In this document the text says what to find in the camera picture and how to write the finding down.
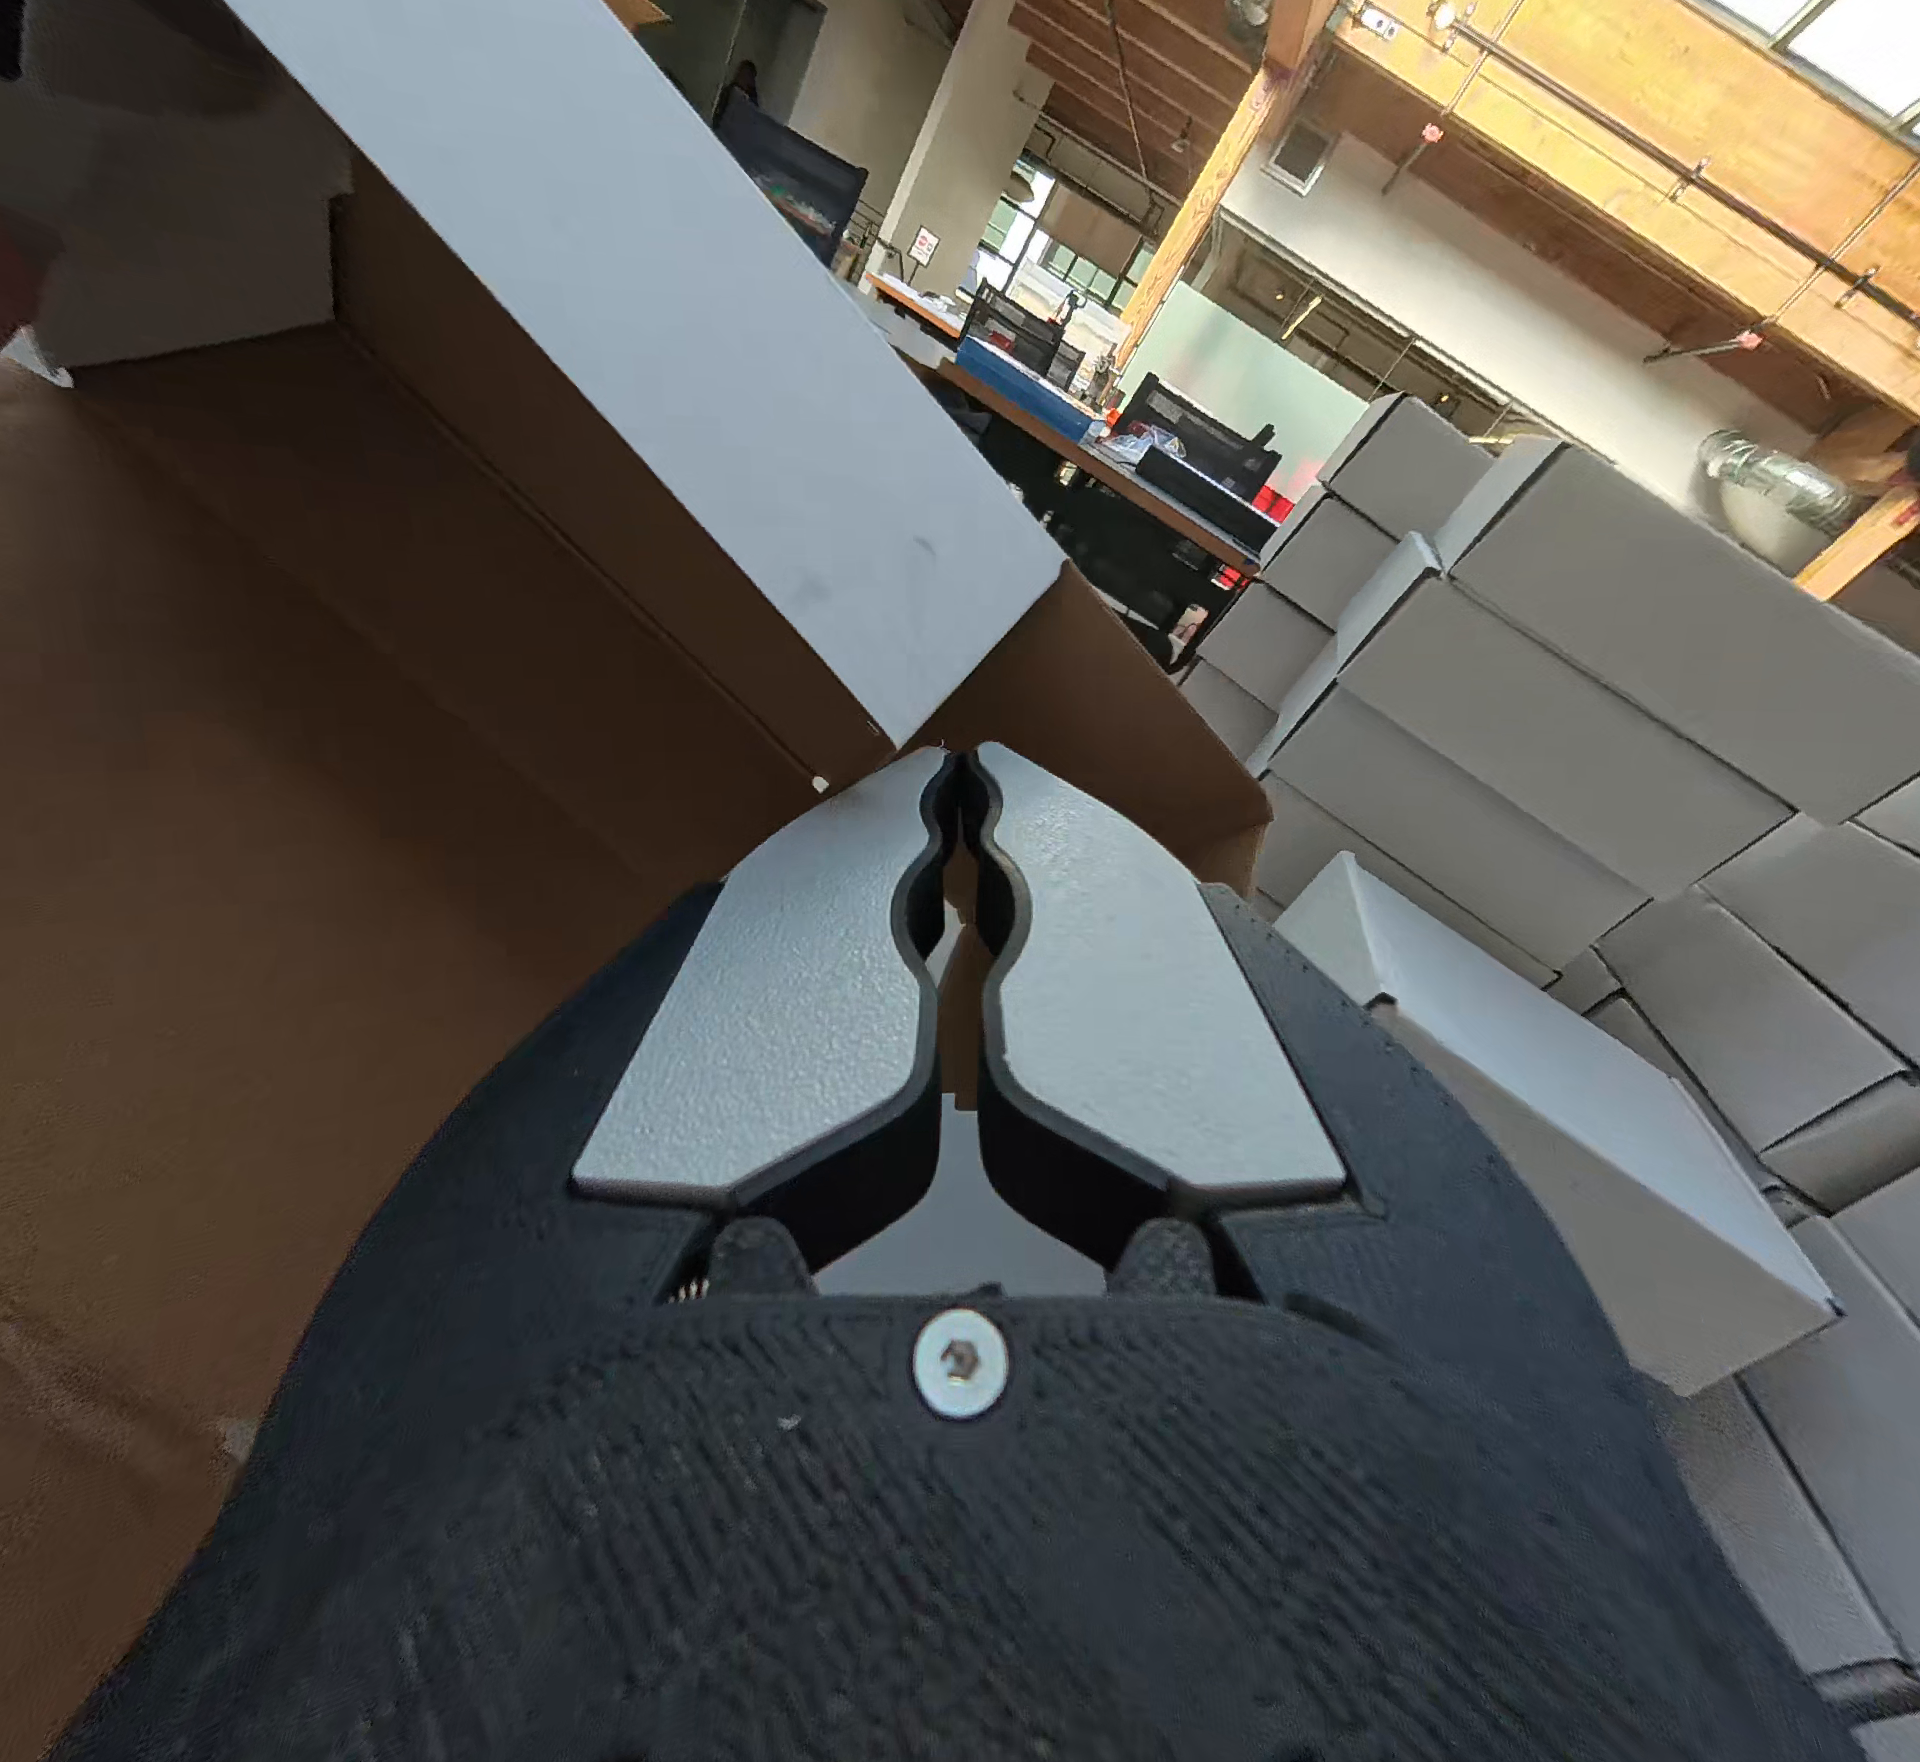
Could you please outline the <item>silver air duct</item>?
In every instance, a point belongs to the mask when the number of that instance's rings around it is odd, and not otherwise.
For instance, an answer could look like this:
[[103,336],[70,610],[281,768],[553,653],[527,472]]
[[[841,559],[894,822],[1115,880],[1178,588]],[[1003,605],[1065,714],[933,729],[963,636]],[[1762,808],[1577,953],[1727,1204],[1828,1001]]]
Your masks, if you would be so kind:
[[1706,436],[1697,465],[1729,534],[1783,575],[1800,575],[1864,512],[1838,477],[1733,429]]

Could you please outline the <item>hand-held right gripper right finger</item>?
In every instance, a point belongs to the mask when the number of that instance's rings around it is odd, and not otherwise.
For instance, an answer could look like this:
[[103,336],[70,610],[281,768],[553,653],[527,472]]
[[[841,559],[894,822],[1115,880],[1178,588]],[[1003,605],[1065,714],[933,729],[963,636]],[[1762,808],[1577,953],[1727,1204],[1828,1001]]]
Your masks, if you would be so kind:
[[961,771],[974,857],[982,1170],[1093,1263],[1146,1221],[1324,1204],[1348,1168],[1206,888],[1106,803],[988,742]]

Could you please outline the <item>white cardboard box brown inside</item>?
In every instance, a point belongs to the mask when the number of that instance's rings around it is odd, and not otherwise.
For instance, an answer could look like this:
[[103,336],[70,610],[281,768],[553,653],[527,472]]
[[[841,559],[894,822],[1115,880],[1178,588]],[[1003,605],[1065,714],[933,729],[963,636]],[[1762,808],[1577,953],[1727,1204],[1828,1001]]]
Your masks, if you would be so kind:
[[1254,783],[611,0],[5,0],[5,1757],[467,1090],[979,739],[1251,888]]

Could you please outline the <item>blue flat box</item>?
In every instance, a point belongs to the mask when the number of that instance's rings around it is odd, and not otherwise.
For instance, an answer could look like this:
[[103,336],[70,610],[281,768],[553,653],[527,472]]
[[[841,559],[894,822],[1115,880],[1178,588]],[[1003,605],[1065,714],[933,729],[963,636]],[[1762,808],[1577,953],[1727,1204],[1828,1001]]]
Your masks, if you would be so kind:
[[1051,423],[1074,442],[1080,442],[1093,423],[1092,410],[993,343],[973,334],[965,336],[957,346],[955,363],[961,371],[1036,419]]

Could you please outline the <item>wood-edged office desk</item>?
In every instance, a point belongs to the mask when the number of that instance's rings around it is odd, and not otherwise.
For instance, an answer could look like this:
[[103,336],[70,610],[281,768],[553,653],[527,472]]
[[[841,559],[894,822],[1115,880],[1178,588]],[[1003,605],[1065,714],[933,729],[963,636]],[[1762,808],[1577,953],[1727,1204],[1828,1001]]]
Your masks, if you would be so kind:
[[1003,423],[1010,436],[1047,453],[1051,472],[1081,473],[1125,502],[1133,502],[1159,527],[1202,548],[1234,580],[1254,579],[1276,547],[1279,525],[1254,502],[1241,502],[1209,475],[1176,456],[1109,434],[1093,417],[1074,442],[1051,423],[1012,406],[955,363],[963,329],[944,311],[928,304],[892,276],[863,276],[858,294],[881,315],[884,334],[939,401],[955,401],[963,416]]

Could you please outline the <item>stack of white closed boxes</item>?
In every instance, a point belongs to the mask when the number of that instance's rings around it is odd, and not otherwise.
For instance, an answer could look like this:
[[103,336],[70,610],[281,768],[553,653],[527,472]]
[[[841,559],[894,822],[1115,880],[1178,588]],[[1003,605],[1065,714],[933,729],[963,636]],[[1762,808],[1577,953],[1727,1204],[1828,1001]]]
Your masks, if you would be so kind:
[[1178,682],[1261,907],[1532,1185],[1762,1615],[1916,1757],[1916,656],[1388,400]]

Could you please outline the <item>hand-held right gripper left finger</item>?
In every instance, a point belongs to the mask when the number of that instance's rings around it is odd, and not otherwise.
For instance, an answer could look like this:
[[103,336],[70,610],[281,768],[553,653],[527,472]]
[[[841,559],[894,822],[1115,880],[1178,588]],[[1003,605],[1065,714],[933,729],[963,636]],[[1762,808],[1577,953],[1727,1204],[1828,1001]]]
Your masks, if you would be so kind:
[[916,749],[733,867],[580,1150],[578,1194],[781,1221],[811,1268],[925,1196],[961,767]]

